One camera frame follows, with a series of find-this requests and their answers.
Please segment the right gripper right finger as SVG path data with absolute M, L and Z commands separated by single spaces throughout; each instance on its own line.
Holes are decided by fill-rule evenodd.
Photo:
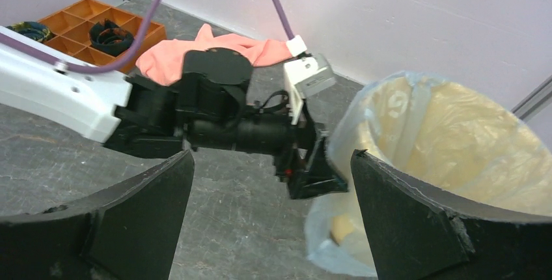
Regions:
M 460 197 L 366 150 L 350 160 L 380 279 L 550 279 L 551 218 Z

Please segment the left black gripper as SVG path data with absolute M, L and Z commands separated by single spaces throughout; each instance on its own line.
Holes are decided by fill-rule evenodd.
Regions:
M 289 197 L 305 200 L 346 193 L 348 183 L 327 158 L 327 129 L 316 122 L 307 104 L 299 122 L 289 125 L 283 151 L 275 157 L 275 174 L 287 185 Z

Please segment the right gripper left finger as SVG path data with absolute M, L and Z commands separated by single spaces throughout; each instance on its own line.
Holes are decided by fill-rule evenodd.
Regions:
M 1 218 L 2 279 L 167 279 L 195 162 L 189 151 L 36 214 Z

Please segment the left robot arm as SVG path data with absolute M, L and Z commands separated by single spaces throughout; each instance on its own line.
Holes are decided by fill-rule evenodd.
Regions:
M 247 102 L 253 67 L 225 48 L 185 54 L 182 77 L 164 86 L 116 70 L 76 72 L 58 51 L 1 29 L 1 103 L 65 126 L 105 148 L 146 159 L 168 158 L 185 144 L 273 157 L 291 199 L 348 190 L 327 159 L 327 130 L 307 108 L 301 77 L 309 70 L 335 82 L 321 57 L 284 65 L 279 103 Z

